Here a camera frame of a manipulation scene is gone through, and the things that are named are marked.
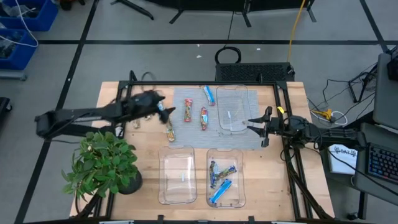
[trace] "wooden tabletop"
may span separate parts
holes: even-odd
[[[171,107],[175,88],[200,88],[200,86],[156,86],[162,95],[165,107]],[[264,114],[267,106],[272,106],[276,116],[274,92],[271,86],[248,86],[249,90],[257,90],[259,99],[259,117]],[[290,104],[294,115],[311,121],[303,83],[288,83]],[[98,97],[97,107],[108,104],[115,98],[118,82],[103,82]],[[140,86],[133,88],[132,94],[141,92]],[[279,92],[282,105],[283,93]],[[96,127],[107,123],[96,121]],[[165,220],[248,220],[254,215],[258,221],[294,220],[292,199],[287,178],[286,164],[279,155],[282,150],[280,136],[270,135],[269,146],[260,151],[243,151],[244,192],[246,204],[242,208],[212,208],[206,202],[206,152],[208,149],[195,149],[195,165],[197,176],[197,199],[185,205],[162,205],[159,195],[159,157],[158,151],[168,146],[166,128],[160,124],[157,116],[149,121],[141,120],[141,128],[134,129],[131,123],[126,125],[124,138],[137,148],[134,153],[138,160],[136,166],[143,177],[140,190],[131,195],[116,194],[114,199],[113,220],[156,220],[164,215]],[[302,163],[309,191],[325,211],[334,216],[330,194],[323,172],[320,156],[309,149],[302,149]],[[305,217],[302,196],[298,188],[300,213]],[[101,214],[105,214],[106,200],[103,200]],[[75,214],[74,204],[71,215]]]

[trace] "potted plant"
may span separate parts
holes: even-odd
[[[141,173],[133,164],[137,160],[132,152],[135,149],[111,132],[87,133],[72,155],[72,172],[66,174],[62,170],[63,178],[69,182],[63,191],[76,193],[83,200],[84,194],[105,197],[108,189],[114,194],[134,193],[142,185]]]

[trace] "blue bin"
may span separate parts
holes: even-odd
[[[12,35],[14,32],[21,34],[20,43],[35,45],[36,42],[27,33],[26,30],[21,29],[0,29],[0,35],[6,37]],[[0,69],[13,69],[13,70],[23,70],[29,63],[30,58],[32,58],[36,47],[29,47],[25,45],[17,44],[14,51],[10,54],[8,58],[0,58]]]
[[[15,0],[3,0],[3,3],[10,7],[17,5]],[[31,31],[48,31],[58,14],[58,8],[51,0],[18,0],[18,3],[20,6],[27,3],[42,6],[37,17],[24,18]],[[20,17],[0,17],[0,22],[10,29],[25,29]]]

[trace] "gray mat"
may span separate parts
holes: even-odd
[[[185,99],[191,98],[192,120],[184,122]],[[248,91],[251,117],[259,116],[259,105],[256,90]],[[175,141],[170,146],[192,146],[193,148],[218,148],[218,149],[261,149],[260,137],[251,130],[241,134],[226,135],[221,133],[218,121],[217,105],[210,106],[203,89],[176,88],[174,90],[173,106],[176,110],[172,113],[172,124],[175,133]],[[205,131],[201,130],[200,111],[202,106],[208,110],[208,126]]]

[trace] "clear plastic bin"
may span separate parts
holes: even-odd
[[[219,86],[216,98],[221,133],[245,133],[251,119],[248,88],[244,85]]]
[[[211,187],[210,165],[214,161],[221,172],[231,166],[235,166],[236,172],[216,181],[216,185]],[[220,185],[228,179],[232,181],[229,189],[216,201],[212,203],[210,197],[219,189]],[[207,152],[207,193],[206,201],[211,207],[216,208],[241,208],[246,203],[243,182],[243,153],[240,150],[221,150],[209,149]]]
[[[194,202],[197,198],[195,153],[191,146],[159,151],[159,202],[164,205]]]

